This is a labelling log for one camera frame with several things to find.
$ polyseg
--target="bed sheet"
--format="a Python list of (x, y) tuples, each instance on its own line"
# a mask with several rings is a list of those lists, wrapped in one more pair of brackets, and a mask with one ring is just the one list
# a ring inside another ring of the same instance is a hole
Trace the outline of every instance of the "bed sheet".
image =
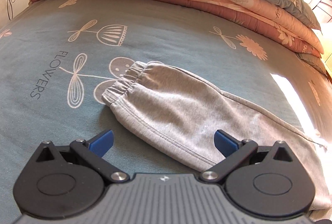
[(104, 158), (130, 175), (194, 172), (127, 131), (102, 104), (134, 61), (186, 69), (332, 143), (326, 77), (264, 36), (152, 0), (44, 0), (0, 30), (2, 223), (19, 216), (12, 187), (42, 140), (66, 145), (109, 128), (115, 145)]

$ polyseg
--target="bed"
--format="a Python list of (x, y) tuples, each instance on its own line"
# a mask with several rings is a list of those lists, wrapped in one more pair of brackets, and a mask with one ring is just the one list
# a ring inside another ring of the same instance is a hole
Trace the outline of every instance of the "bed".
[[(295, 153), (301, 159), (308, 151), (315, 154), (312, 166), (321, 175), (311, 210), (326, 211), (332, 205), (332, 86), (324, 70), (298, 57), (319, 59), (323, 50), (312, 30), (286, 11), (276, 8), (265, 17), (254, 12), (256, 3), (30, 0), (0, 30), (2, 223), (20, 215), (13, 184), (42, 140), (66, 145), (112, 129), (115, 145), (104, 158), (130, 175), (197, 172), (128, 131), (103, 103), (102, 93), (135, 61), (160, 61), (195, 73), (296, 128), (310, 146)], [(280, 17), (288, 19), (273, 20)]]

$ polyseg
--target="gray ribbed panel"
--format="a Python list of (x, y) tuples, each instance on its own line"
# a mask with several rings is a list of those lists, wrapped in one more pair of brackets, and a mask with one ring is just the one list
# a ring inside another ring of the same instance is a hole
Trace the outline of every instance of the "gray ribbed panel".
[(137, 174), (112, 185), (104, 199), (84, 214), (45, 221), (23, 216), (17, 224), (310, 224), (304, 216), (282, 222), (261, 220), (234, 208), (217, 185), (192, 174)]

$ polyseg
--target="metal bolt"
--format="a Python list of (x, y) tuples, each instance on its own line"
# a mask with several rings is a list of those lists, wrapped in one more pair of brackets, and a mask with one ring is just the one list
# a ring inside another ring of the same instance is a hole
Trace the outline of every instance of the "metal bolt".
[(125, 174), (121, 171), (117, 171), (117, 172), (111, 174), (111, 178), (114, 181), (124, 181), (127, 179), (127, 176), (128, 176), (127, 174)]
[(77, 141), (78, 143), (82, 143), (82, 142), (85, 142), (85, 139), (83, 139), (83, 138), (78, 138), (78, 139), (76, 139), (76, 141)]
[(215, 173), (214, 171), (207, 170), (207, 171), (202, 173), (202, 177), (205, 180), (215, 180), (215, 179), (218, 178), (218, 174)]

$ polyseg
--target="gray sweatpants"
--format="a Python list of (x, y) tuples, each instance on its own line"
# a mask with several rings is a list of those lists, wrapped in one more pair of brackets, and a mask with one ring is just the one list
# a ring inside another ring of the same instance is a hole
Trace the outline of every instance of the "gray sweatpants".
[(202, 171), (224, 159), (214, 146), (222, 129), (238, 140), (271, 146), (285, 140), (316, 187), (312, 209), (329, 208), (332, 196), (313, 140), (280, 118), (201, 77), (160, 62), (135, 62), (103, 100), (129, 131), (179, 162)]

